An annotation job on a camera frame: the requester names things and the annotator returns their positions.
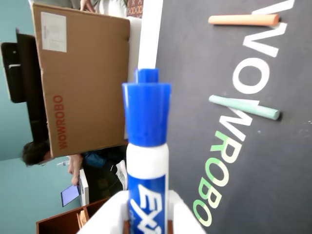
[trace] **tablet screen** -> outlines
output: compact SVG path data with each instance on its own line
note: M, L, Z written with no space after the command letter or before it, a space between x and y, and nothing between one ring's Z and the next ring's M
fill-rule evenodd
M62 205L64 207L79 196L79 190L77 186L72 185L67 189L65 189L63 192L61 192L60 194L62 197Z

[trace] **white paper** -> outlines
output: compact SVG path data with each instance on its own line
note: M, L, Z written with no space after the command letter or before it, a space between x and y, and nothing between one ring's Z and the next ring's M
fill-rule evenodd
M155 68L163 0L145 0L143 5L138 69Z
M43 50L66 52L66 16L41 12Z

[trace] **computer monitor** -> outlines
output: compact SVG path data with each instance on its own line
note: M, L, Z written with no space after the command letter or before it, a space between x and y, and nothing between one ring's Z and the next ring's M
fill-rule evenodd
M16 31L17 43L1 44L9 95L14 103L27 103L35 143L48 140L41 72L34 36Z

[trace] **cardboard box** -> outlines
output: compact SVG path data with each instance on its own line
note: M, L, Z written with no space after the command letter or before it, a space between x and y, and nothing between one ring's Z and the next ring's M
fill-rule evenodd
M129 21L43 4L32 9L53 156L121 145Z

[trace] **orange chalk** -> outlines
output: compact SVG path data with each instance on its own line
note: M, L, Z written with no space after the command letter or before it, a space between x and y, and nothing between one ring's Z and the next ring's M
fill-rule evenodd
M211 24L257 25L257 26L276 26L278 24L278 21L279 21L278 14L210 16L208 20L208 22Z

